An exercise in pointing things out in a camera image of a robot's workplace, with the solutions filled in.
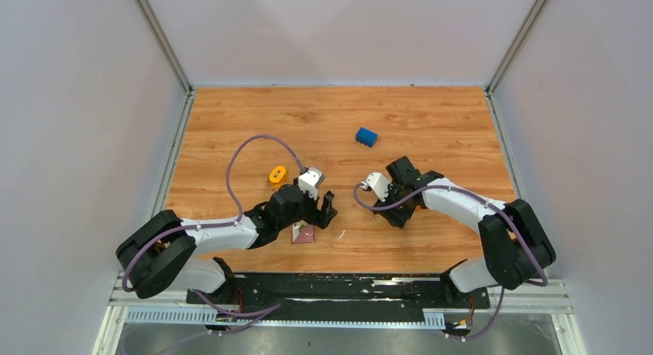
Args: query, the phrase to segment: wire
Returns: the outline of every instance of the wire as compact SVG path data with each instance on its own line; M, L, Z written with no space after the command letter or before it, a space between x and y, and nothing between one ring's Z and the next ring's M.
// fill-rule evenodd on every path
M242 313L243 312L243 301L244 301L243 297L245 296L245 293L243 293L243 290L241 290L240 288L238 290L236 290L236 292L237 292L236 298L240 297L240 306L239 306L238 311Z
M521 236L521 233L519 233L519 229L517 226L514 225L513 221L510 219L510 217L504 213L502 209L499 209L497 206L493 205L492 203L486 203L486 199L483 198L482 196L477 195L476 193L471 192L468 189L464 188L459 188L459 187L449 187L449 186L442 186L442 185L433 185L433 186L424 186L418 189L415 189L413 192L409 193L408 196L400 199L399 201L395 203L391 203L390 205L387 206L369 206L363 201L361 201L360 197L358 196L357 190L363 186L364 183L358 183L354 186L353 188L353 197L356 199L356 202L358 202L359 205L364 207L365 209L372 210L372 211L385 211L389 209L394 209L395 207L401 205L402 203L405 203L407 200L413 198L419 193L422 193L423 191L429 190L429 189L444 189L447 191L453 191L457 193L462 193L465 196L469 196L472 199L475 199L479 203L481 203L483 206L487 206L492 211L496 212L508 225L508 227L512 230L514 235L517 237L517 241L519 242L519 245L521 246L522 249L524 249L524 252L526 253L526 256L528 256L528 260L531 261L531 264L535 267L535 270L537 271L538 276L542 279L541 282L538 282L537 280L527 280L527 283L530 283L535 286L547 286L549 281L547 278L547 275L544 273L544 270L542 269L542 266L540 266L540 263L535 259L535 256L533 255L533 252L531 249L528 247L526 244L526 241L524 240L524 237Z
M470 315L467 316L467 318L461 320L459 323L470 322L470 326L471 326L472 323L474 322L474 311L475 310L476 310L476 308L474 307L474 298L472 296L470 296Z
M193 292L194 292L194 293L195 293L195 294L196 294L200 299L202 299L202 301L204 301L204 303L205 303L206 305L211 306L211 307L212 307L213 309L215 309L218 313L222 313L222 314L225 314L225 315L230 315L230 316L233 316L234 318L251 318L252 316L259 316L259 315L265 316L265 315L267 315L267 314L269 314L269 313L272 313L274 310L279 309L279 307L281 306L280 304L277 304L277 305L275 305L275 306L268 307L267 309L264 309L264 310L261 310L261 311L255 311L255 312L253 312L253 313L234 313L233 311L224 310L222 307L217 306L215 303L212 303L212 302L209 301L209 299L207 299L206 296L204 296L204 294L201 293L200 291L198 291L198 290L192 290L192 291L193 291Z
M233 153L233 156L231 157L231 160L229 161L229 165L226 167L226 175L225 175L225 181L226 181L226 190L229 192L229 195L233 199L233 202L236 203L236 206L238 207L238 216L234 220L230 220L228 222L222 222L222 223L210 223L210 224L203 224L203 228L221 228L224 226L233 226L235 223L238 223L242 218L243 218L243 206L240 204L240 201L238 200L238 197L236 197L236 194L233 192L231 189L231 184L229 181L229 176L231 174L231 168L233 167L233 163L236 161L236 157L240 154L240 151L243 150L245 145L247 143L252 142L254 139L259 139L259 138L266 138L266 139L272 139L273 141L277 141L281 146L285 147L288 152L290 152L290 155L293 156L293 160L297 163L297 166L300 168L300 172L303 172L305 167L300 161L300 158L297 157L297 154L293 151L293 149L288 146L287 143L285 143L282 139L277 138L275 136L271 136L269 134L259 134L257 136L251 137L247 139L243 144L241 144L238 149ZM136 263L139 261L139 259L145 254L147 250L149 250L150 247L154 246L154 244L161 240L162 238L166 238L167 236L170 236L171 234L181 232L183 230L187 229L195 229L195 225L191 226L178 226L176 228L168 229L165 232L159 234L158 236L152 238L148 243L145 244L134 256L132 261L129 262L127 265L127 268L125 269L125 275L122 277L122 289L125 290L126 292L133 292L134 289L132 287L127 286L127 282L129 281L129 277L132 274L132 270L134 270L134 266Z
M392 203L390 205L386 206L369 206L363 201L361 201L360 197L358 196L358 189L363 186L364 183L358 183L354 186L353 188L353 197L356 199L356 202L364 207L365 209L372 210L372 211L385 211L389 209L394 209L395 207L401 205L402 203L405 203L407 200L413 198L419 193L422 193L423 191L429 190L429 189L444 189L450 192L457 192L457 193L462 193L465 196L469 196L472 199L475 199L479 203L481 203L483 206L489 207L492 209L492 211L496 212L508 225L508 227L512 230L514 235L517 237L517 241L519 242L519 245L521 246L522 249L524 249L524 252L526 253L526 256L528 256L528 260L533 264L535 270L537 271L538 276L542 279L541 282L538 282L537 280L527 280L526 282L535 286L547 286L549 283L549 280L547 278L547 275L544 273L544 270L542 269L542 266L540 263L535 259L535 256L533 255L533 252L531 249L528 247L526 244L526 241L524 240L524 237L521 236L521 233L519 233L519 229L517 226L514 225L513 221L510 219L510 217L504 213L502 209L499 209L497 206L493 205L492 203L488 203L485 198L482 196L477 195L476 193L471 192L468 189L464 188L459 188L459 187L453 187L453 186L442 186L442 185L432 185L432 186L424 186L418 189L415 189L413 192L409 193L408 196L400 199L399 201ZM494 310L494 314L492 314L492 317L490 318L490 322L487 323L484 329L482 329L479 333L476 333L472 336L466 336L466 337L460 337L460 336L452 336L455 339L458 339L460 341L465 341L465 340L476 340L478 338L481 338L484 336L490 328L494 325L494 323L497 321L497 318L499 317L499 311L501 310L501 304L504 302L504 294L506 292L506 289L501 287L501 294L499 295L499 302L497 303L497 309Z
M227 167L226 167L226 175L225 175L226 189L227 189L227 192L229 192L229 195L231 196L231 198L233 199L233 202L235 202L236 206L238 207L238 215L232 221L222 222L222 223L203 224L204 228L220 228L220 227L224 227L224 226L233 226L243 218L243 206L240 204L240 201L238 200L238 197L236 197L236 194L231 189L231 183L230 183L230 177L229 176L231 174L231 169L233 168L233 163L236 161L236 157L238 157L238 155L240 154L240 151L243 150L243 148L247 145L247 143L252 142L254 139L260 139L260 138L272 139L273 141L278 142L281 146L285 147L288 150L288 152L290 152L290 155L293 156L293 160L295 160L297 166L299 166L300 172L304 172L304 170L306 170L306 167L304 167L304 165L302 164L302 162L301 162L300 158L297 156L297 154L282 139L277 138L275 136L268 135L268 134L259 134L257 136L250 137L245 142L243 142L238 147L238 149L236 149L236 151L233 153L233 156L231 157L231 160L229 161L229 165L227 165ZM132 270L134 269L134 266L136 265L136 263L139 261L139 259L145 254L145 252L150 247L154 246L154 244L157 243L158 241L160 241L161 239L166 238L167 236L170 236L170 235L172 235L174 233L181 232L181 231L187 230L187 229L195 229L195 228L196 228L195 225L178 226L176 228L168 229L165 232L160 233L158 236L156 236L153 239L151 239L150 241L148 241L148 243L146 243L136 253L136 255L134 256L132 261L130 261L129 264L127 265L127 268L125 269L125 274L122 277L122 289L125 290L126 292L133 292L134 291L134 288L129 287L127 285L128 281L129 281L129 277L131 276ZM204 332L204 331L201 332L201 333L195 333L195 334L193 334L191 336L188 336L188 337L186 337L184 339L181 339L179 342L174 343L172 346L167 347L166 349L163 349L163 350L159 351L158 353L156 353L156 355L163 355L164 353L167 353L170 350L177 348L182 343L185 343L185 342L190 341L190 340L194 340L194 339L196 339L198 337L201 337L201 336L205 336L206 334L214 333L214 334L217 334L219 336L222 336L224 334L234 334L234 333L242 332L242 331L250 328L252 325L260 322L265 316L272 313L274 310L279 309L279 307L281 306L280 304L277 304L277 305L271 306L271 307L269 307L269 308L267 308L265 310L256 311L254 313L242 313L242 311L243 311L243 295L242 295L242 290L241 290L240 313L234 313L233 311L224 310L223 308L215 305L214 303L209 301L209 299L207 299L206 296L204 296L204 294L202 292L200 292L198 290L192 290L192 291L202 301L204 301L204 303L211 306L214 310L217 310L219 313L230 315L230 316L233 316L235 318L247 318L247 317L252 317L252 316L256 316L256 318L249 321L247 324L244 324L241 327L234 328L234 329L229 328L228 330L213 330L213 331L209 331L208 333ZM121 345L120 346L121 346L120 347L121 352L124 355L126 355L126 352L124 350L124 337L121 340Z

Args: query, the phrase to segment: metal frame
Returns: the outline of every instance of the metal frame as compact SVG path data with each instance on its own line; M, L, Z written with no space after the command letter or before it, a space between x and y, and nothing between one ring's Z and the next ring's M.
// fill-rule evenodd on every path
M501 144L501 151L504 154L507 169L511 176L511 181L517 196L521 196L521 178L517 173L517 170L514 168L514 161L511 150L504 138L504 132L502 129L504 128L504 122L501 118L500 110L497 109L494 93L496 92L497 87L500 85L501 80L506 74L506 71L509 69L511 63L514 60L514 57L519 52L520 47L523 45L529 32L534 27L537 18L542 13L548 1L549 0L535 0L519 31L515 35L510 47L506 51L505 56L497 67L491 82L485 88L487 106L493 118L494 127L497 131L499 142ZM184 73L182 66L172 51L172 48L160 24L158 23L149 2L147 0L135 0L135 2L138 5L144 19L146 20L150 31L152 32L156 41L159 43L159 47L161 48L163 55L166 57L166 60L170 64L171 69L174 71L179 84L186 92L186 101L184 102L184 106L181 110L176 133L172 141L172 145L170 146L170 152L166 161L166 167L162 175L159 191L153 200L152 214L154 215L163 209L166 204L169 185L172 182L172 176L176 167L177 158L179 157L181 143L186 132L186 127L190 117L190 110L193 106L193 101L195 98L195 87L193 87L186 78L186 74ZM121 279L122 273L118 275L113 293L111 295L111 299L107 306L107 311L102 322L102 327L93 349L94 355L113 355L115 353L116 348L119 344L122 327L126 321L138 320L139 323L155 323L157 320L159 320L159 322L156 323L160 323L160 319L162 318L161 315L171 313L170 315L173 315L173 317L172 319L167 317L166 321L168 323L191 323L194 320L193 318L195 318L193 316L194 313L196 314L198 312L202 312L203 314L203 310L208 308L207 306L187 304L185 290L169 290L157 295L156 297L153 297L152 299L140 300L134 293L125 293L122 291L120 282ZM500 290L498 288L488 289L490 302L493 306L496 306L499 292ZM223 308L228 310L234 309L234 307L227 306ZM492 314L493 311L494 309L491 308L489 310L477 310L479 313L490 314ZM140 312L159 313L160 315L138 315ZM425 317L440 316L444 314L460 314L466 312L467 310L433 308L425 310ZM578 325L576 324L576 319L571 308L571 303L567 296L566 289L564 288L564 284L561 280L550 280L550 285L547 287L533 287L529 285L523 285L514 291L507 291L504 297L501 312L550 314L551 319L556 327L556 334L558 335L558 342L561 346L562 353L565 355L586 354L583 341L578 332ZM423 329L424 324L427 323L413 323L413 325L408 327ZM284 327L393 327L392 323L293 323L290 321L281 322L278 320L264 320L258 325Z
M487 93L492 94L494 93L494 91L497 90L497 87L499 86L499 83L501 83L501 80L504 78L508 67L512 63L514 57L519 52L522 43L524 43L524 40L528 36L528 33L531 32L533 25L535 25L537 18L539 18L547 2L548 0L535 0L533 5L531 6L531 9L526 14L526 18L524 19L524 22L521 23L521 27L519 28L519 31L515 35L510 47L508 47L508 50L506 51L504 58L499 63L499 67L497 68L497 71L494 73L492 80L490 80L490 84L487 85L487 88L485 89Z
M152 6L149 4L148 0L134 0L134 2L136 3L136 6L138 6L143 18L145 19L145 22L147 23L147 26L149 26L149 30L152 32L154 39L159 44L161 53L163 53L163 55L166 57L172 72L174 72L175 77L177 78L177 81L182 86L182 89L186 95L189 95L193 90L193 87L188 81L188 78L186 77L186 74L183 71L181 64L179 63L175 52L172 50L170 42L168 42L166 34L163 32L159 21L156 19L156 15L154 15Z

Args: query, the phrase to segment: pink object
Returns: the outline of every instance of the pink object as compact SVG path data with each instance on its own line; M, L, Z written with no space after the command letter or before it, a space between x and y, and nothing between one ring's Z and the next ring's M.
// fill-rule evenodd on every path
M305 225L296 236L293 236L293 244L315 243L315 226Z

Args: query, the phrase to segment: blue block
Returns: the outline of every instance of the blue block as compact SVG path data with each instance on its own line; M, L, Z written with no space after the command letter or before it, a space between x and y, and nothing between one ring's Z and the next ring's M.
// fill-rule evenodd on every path
M365 128L358 129L356 133L356 141L363 143L367 147L374 146L374 143L377 141L377 134L371 130Z

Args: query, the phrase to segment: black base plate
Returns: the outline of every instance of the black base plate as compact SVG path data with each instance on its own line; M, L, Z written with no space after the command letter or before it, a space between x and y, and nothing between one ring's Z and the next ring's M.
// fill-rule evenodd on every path
M220 295L207 295L209 300L234 304L236 296L229 292L240 288L245 313L281 303L278 310L266 317L270 320L421 322L422 309L469 309L470 297L477 309L490 307L485 289L451 296L437 280L438 274L235 274L236 282L220 287ZM204 303L192 291L188 292L186 302Z

